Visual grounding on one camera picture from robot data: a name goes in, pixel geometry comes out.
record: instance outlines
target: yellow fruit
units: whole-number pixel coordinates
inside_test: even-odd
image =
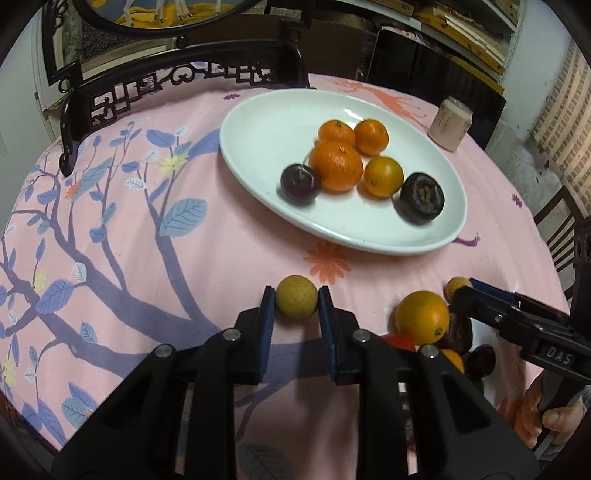
[[[402,167],[389,157],[373,158],[363,172],[365,188],[378,198],[391,197],[402,188],[403,183]]]
[[[281,280],[275,292],[275,306],[288,320],[306,320],[314,315],[318,290],[307,278],[291,275]]]
[[[454,367],[456,367],[460,372],[464,373],[464,362],[459,353],[455,352],[454,350],[448,350],[447,348],[444,348],[441,350],[441,352],[451,363],[453,363]]]
[[[449,309],[443,298],[432,291],[416,291],[396,308],[394,325],[415,345],[435,343],[449,328]]]
[[[448,302],[453,300],[453,296],[462,287],[472,288],[472,282],[465,277],[453,277],[445,286],[445,298]]]

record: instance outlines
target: plum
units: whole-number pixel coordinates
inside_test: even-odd
[[[320,193],[320,178],[310,167],[295,163],[281,174],[281,188],[290,200],[307,205]]]

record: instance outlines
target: orange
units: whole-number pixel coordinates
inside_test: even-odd
[[[449,309],[443,298],[432,291],[416,291],[396,308],[394,325],[415,345],[435,343],[449,328]]]
[[[318,130],[318,140],[321,142],[343,142],[355,146],[355,132],[340,120],[329,120]]]
[[[346,192],[357,185],[363,175],[363,162],[357,151],[342,142],[323,142],[315,146],[309,165],[320,177],[323,188]]]
[[[453,277],[445,286],[445,298],[448,302],[453,300],[453,296],[462,287],[472,288],[472,282],[464,277]]]
[[[454,350],[448,350],[447,348],[444,348],[441,350],[441,352],[451,363],[453,363],[454,367],[456,367],[460,372],[464,373],[464,362],[459,353],[455,352]]]
[[[355,127],[355,145],[361,153],[379,155],[388,146],[386,127],[377,120],[367,119]]]
[[[363,183],[372,195],[388,198],[402,188],[404,173],[395,160],[375,157],[365,166]]]

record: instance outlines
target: pink tablecloth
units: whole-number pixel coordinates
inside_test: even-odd
[[[362,83],[311,83],[423,130],[437,110]],[[388,330],[406,294],[441,294],[457,275],[567,309],[530,211],[471,138],[448,155],[466,188],[467,224],[430,254],[353,251],[258,203],[224,164],[218,137],[227,112],[264,91],[227,80],[168,87],[87,138],[70,178],[58,171],[59,142],[27,177],[1,242],[0,377],[14,406],[58,449],[156,345],[201,344],[290,274],[330,285],[335,305],[376,333]],[[474,328],[475,344],[498,353],[489,401],[518,398],[535,369],[526,372],[493,331]],[[237,442],[259,446],[239,452],[272,452],[298,479],[352,479],[356,389],[324,376],[318,337],[317,322],[276,323],[264,384],[254,395],[236,392]]]

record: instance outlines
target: human hand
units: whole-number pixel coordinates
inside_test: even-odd
[[[566,443],[579,427],[586,412],[583,400],[579,397],[575,405],[547,410],[540,418],[538,404],[542,398],[542,376],[543,373],[525,392],[513,423],[516,434],[529,448],[535,447],[538,436],[542,432],[542,425],[557,432],[552,443],[555,445]]]

